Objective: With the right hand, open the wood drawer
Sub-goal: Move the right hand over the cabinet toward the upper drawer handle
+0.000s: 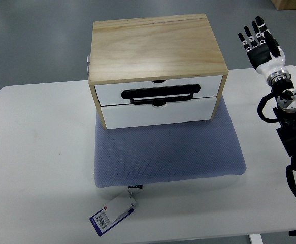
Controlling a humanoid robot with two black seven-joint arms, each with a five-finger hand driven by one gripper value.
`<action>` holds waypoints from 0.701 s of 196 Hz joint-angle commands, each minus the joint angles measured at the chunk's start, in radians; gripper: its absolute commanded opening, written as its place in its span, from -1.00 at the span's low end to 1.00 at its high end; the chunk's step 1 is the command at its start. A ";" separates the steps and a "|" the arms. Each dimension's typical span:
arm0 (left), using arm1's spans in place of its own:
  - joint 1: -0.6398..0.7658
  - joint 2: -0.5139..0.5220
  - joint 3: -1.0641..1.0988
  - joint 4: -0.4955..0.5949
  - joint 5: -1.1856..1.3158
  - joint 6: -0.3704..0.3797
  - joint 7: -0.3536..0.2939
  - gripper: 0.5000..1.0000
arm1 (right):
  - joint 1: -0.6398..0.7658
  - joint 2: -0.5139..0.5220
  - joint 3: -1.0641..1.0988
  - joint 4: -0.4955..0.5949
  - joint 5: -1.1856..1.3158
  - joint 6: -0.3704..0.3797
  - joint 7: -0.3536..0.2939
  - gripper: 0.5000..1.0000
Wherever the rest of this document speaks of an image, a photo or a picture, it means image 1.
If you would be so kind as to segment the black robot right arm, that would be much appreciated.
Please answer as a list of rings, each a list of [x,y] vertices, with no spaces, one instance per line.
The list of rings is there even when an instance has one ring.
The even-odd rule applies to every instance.
[[[296,88],[287,75],[278,75],[269,81],[271,92],[262,97],[257,114],[267,123],[279,123],[278,136],[290,156],[290,164],[286,167],[285,174],[288,186],[296,197]],[[275,118],[266,118],[263,109],[268,100],[274,98],[276,107],[273,108]]]

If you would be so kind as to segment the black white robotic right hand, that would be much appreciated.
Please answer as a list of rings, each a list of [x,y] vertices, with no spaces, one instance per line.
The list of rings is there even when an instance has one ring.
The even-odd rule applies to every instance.
[[[269,86],[273,86],[280,79],[290,78],[291,75],[285,67],[285,54],[264,20],[256,16],[252,27],[253,34],[245,26],[246,35],[239,33],[238,36],[253,68],[264,77]]]

